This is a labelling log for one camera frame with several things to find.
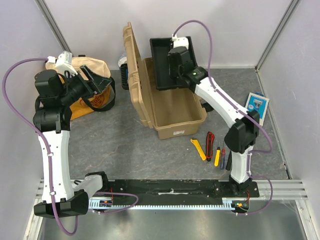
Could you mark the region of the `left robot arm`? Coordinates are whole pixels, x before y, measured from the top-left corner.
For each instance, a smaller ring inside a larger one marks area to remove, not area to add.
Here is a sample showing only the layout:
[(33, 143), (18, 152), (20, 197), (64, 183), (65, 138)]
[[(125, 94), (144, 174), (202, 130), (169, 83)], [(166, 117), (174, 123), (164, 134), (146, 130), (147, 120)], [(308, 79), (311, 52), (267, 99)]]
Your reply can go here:
[(86, 65), (77, 72), (43, 70), (34, 79), (38, 97), (33, 124), (39, 131), (44, 173), (41, 203), (33, 207), (34, 214), (51, 219), (85, 215), (89, 199), (95, 193), (106, 196), (110, 184), (105, 172), (100, 171), (86, 174), (84, 181), (72, 186), (68, 155), (71, 105), (79, 99), (87, 103), (108, 87), (114, 88), (115, 81), (94, 73)]

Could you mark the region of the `tan plastic toolbox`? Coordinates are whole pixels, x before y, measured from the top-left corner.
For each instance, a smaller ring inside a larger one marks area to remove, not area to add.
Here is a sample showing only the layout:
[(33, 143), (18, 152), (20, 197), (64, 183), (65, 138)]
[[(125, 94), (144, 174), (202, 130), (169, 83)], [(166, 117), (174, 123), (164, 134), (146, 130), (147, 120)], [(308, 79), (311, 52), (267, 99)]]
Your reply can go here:
[(199, 97), (187, 88), (156, 89), (154, 58), (141, 57), (130, 22), (123, 41), (130, 98), (142, 124), (155, 129), (161, 140), (195, 134), (207, 117)]

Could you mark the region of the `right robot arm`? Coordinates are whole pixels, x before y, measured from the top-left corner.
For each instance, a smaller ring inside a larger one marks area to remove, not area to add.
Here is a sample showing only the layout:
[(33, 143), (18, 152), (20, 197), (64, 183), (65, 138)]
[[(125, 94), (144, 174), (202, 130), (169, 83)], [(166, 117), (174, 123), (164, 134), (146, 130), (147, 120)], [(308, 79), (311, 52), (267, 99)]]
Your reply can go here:
[(172, 48), (167, 58), (170, 77), (205, 100), (227, 124), (224, 142), (231, 152), (229, 191), (235, 197), (242, 196), (252, 182), (248, 163), (259, 135), (259, 113), (247, 112), (227, 95), (208, 71), (193, 63), (185, 46)]

